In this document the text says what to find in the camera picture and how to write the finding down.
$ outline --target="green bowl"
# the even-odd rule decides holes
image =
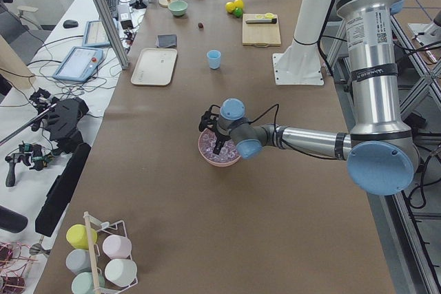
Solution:
[[[168,9],[175,17],[181,17],[187,12],[188,3],[176,0],[168,4]]]

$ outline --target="pink bowl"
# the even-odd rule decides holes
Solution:
[[[219,155],[213,154],[216,135],[213,131],[205,129],[199,136],[198,148],[202,157],[211,165],[216,167],[228,167],[240,159],[236,146],[232,140],[227,141]]]

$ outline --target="computer mouse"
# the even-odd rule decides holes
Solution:
[[[63,28],[69,29],[69,28],[76,28],[78,27],[78,22],[75,20],[66,20],[63,22]]]

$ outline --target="yellow lemon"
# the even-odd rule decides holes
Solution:
[[[243,9],[244,6],[245,6],[245,4],[243,3],[243,0],[235,0],[235,1],[234,1],[234,5],[235,5],[237,8],[241,8],[241,9]]]
[[[228,13],[232,13],[236,9],[236,5],[233,2],[229,1],[225,4],[225,9]]]

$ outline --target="white table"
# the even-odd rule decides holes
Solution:
[[[132,21],[135,26],[141,22],[144,12],[145,10],[133,10]],[[97,20],[98,18],[98,12],[92,0],[74,0],[45,42],[50,43],[65,37],[82,35],[84,34],[87,21]],[[63,28],[63,22],[67,19],[78,21],[79,26],[70,29]],[[120,36],[124,37],[121,27],[119,27],[119,31],[121,33]],[[62,61],[72,47],[80,46],[81,44],[82,38],[66,39],[50,44],[48,47],[42,48],[35,55],[33,61],[47,59]],[[78,123],[78,129],[82,133],[84,141],[89,145],[93,144],[98,133],[102,121],[101,117],[104,115],[104,111],[110,102],[114,86],[118,82],[119,73],[121,72],[121,66],[113,50],[111,48],[104,49],[104,55],[105,59],[99,67],[98,78],[85,83],[82,87],[79,85],[65,87],[66,85],[71,85],[70,82],[62,83],[50,78],[57,69],[58,63],[36,62],[29,65],[31,72],[37,76],[33,83],[36,89],[41,87],[59,98],[79,96],[87,103],[90,109],[88,114],[95,117],[84,116]],[[32,88],[22,90],[26,96],[25,98],[21,92],[12,89],[5,97],[0,107],[0,139],[6,137],[37,115],[36,109],[31,105],[8,107],[26,104],[27,98],[29,98],[33,91]],[[25,143],[37,143],[47,149],[51,148],[50,143],[42,137],[41,129],[38,132],[32,132],[30,128],[27,128],[0,147],[0,159],[3,160],[6,154],[16,149],[22,141]],[[41,235],[35,232],[34,221],[44,205],[49,188],[52,186],[55,178],[63,172],[71,155],[62,154],[56,157],[49,163],[48,168],[42,171],[29,170],[23,163],[17,164],[15,167],[16,186],[11,188],[7,188],[4,184],[8,174],[8,163],[5,161],[0,162],[0,205],[28,218],[28,226],[20,233],[13,234],[0,229],[0,242],[22,242],[30,246],[41,239]],[[52,247],[59,225],[52,234],[52,237],[43,239],[42,245],[45,249]],[[24,249],[23,254],[29,256],[28,250]],[[33,293],[46,263],[46,258],[43,255],[37,255],[34,258],[36,258],[37,262],[32,263],[32,266],[28,266],[26,269],[25,276],[27,278],[24,293]]]

